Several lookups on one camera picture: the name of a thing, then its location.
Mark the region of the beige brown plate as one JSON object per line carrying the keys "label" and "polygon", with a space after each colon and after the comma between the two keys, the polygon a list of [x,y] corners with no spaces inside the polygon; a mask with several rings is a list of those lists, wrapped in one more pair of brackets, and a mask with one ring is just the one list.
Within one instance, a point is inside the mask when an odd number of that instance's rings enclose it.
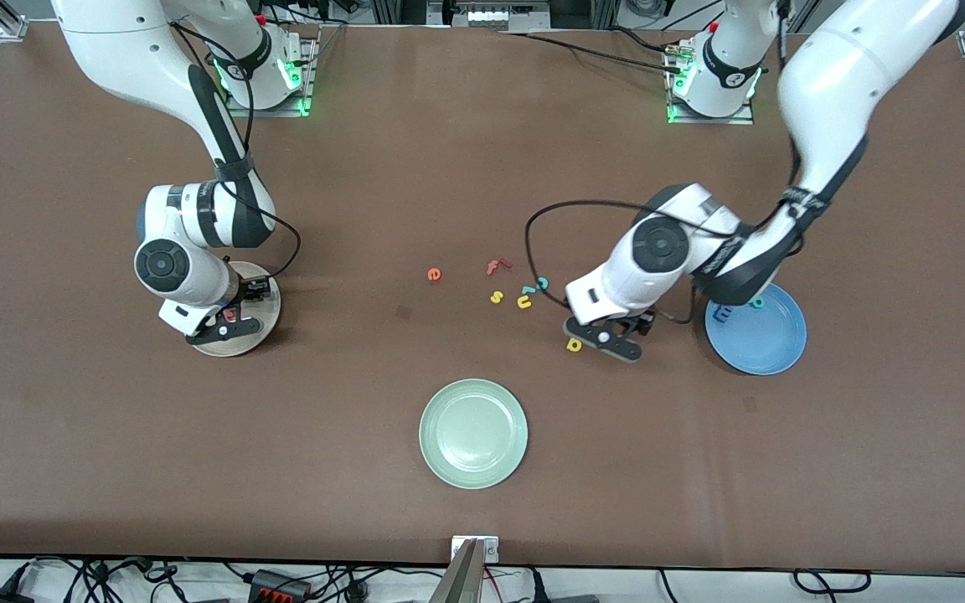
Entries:
{"label": "beige brown plate", "polygon": [[239,287],[242,282],[269,280],[272,287],[272,297],[261,299],[260,301],[240,302],[239,291],[237,291],[236,296],[231,298],[230,302],[227,302],[225,306],[219,309],[217,313],[221,313],[226,307],[236,307],[239,309],[239,319],[255,317],[255,319],[260,319],[263,322],[263,328],[260,333],[256,335],[233,339],[226,341],[226,343],[192,346],[195,350],[209,356],[214,356],[214,358],[234,358],[235,356],[251,352],[253,348],[260,346],[266,338],[271,335],[282,309],[282,299],[278,283],[276,283],[276,280],[273,279],[264,268],[250,262],[230,262],[229,265],[238,277]]}

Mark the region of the blue plate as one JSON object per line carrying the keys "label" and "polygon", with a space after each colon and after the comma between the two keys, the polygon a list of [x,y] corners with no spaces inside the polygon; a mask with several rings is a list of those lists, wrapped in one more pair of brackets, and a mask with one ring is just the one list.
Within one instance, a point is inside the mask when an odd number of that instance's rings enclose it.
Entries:
{"label": "blue plate", "polygon": [[704,330],[713,351],[743,374],[774,375],[789,370],[802,356],[808,342],[808,326],[800,306],[780,286],[769,285],[759,294],[763,309],[747,304],[735,307],[725,323],[713,320],[720,305],[709,301],[704,310]]}

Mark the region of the pale green plate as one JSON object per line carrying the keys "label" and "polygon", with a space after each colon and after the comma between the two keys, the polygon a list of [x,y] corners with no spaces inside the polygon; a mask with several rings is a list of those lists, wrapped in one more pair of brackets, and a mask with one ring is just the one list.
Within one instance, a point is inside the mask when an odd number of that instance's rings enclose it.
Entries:
{"label": "pale green plate", "polygon": [[529,424],[516,396],[485,379],[441,387],[421,413],[419,450],[431,472],[464,490],[497,486],[524,461]]}

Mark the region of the orange black connector box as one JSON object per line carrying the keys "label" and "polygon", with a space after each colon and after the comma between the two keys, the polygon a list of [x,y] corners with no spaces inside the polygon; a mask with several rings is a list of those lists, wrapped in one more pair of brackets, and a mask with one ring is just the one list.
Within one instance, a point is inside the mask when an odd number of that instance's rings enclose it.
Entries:
{"label": "orange black connector box", "polygon": [[246,603],[306,603],[312,591],[310,581],[265,569],[252,573],[249,584]]}

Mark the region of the grey terminal block device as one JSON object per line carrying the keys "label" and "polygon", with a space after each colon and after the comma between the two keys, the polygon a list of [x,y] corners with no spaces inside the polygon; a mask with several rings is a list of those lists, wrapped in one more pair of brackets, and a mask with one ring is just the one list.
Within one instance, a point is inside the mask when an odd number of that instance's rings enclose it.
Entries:
{"label": "grey terminal block device", "polygon": [[549,0],[441,0],[442,23],[451,27],[528,34],[551,28]]}

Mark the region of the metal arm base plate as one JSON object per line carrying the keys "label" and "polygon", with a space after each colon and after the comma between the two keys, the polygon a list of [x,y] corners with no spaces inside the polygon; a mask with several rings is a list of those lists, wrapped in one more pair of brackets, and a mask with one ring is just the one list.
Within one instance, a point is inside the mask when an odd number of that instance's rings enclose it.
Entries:
{"label": "metal arm base plate", "polygon": [[215,61],[230,114],[309,115],[317,79],[318,39],[303,38],[273,24],[267,24],[264,30],[271,39],[269,50],[261,55],[262,61],[253,61],[249,80],[244,80],[237,65],[226,59]]}
{"label": "metal arm base plate", "polygon": [[698,32],[667,54],[665,65],[675,68],[666,75],[668,121],[751,125],[751,97],[762,67],[736,69],[711,57],[711,38],[710,32]]}

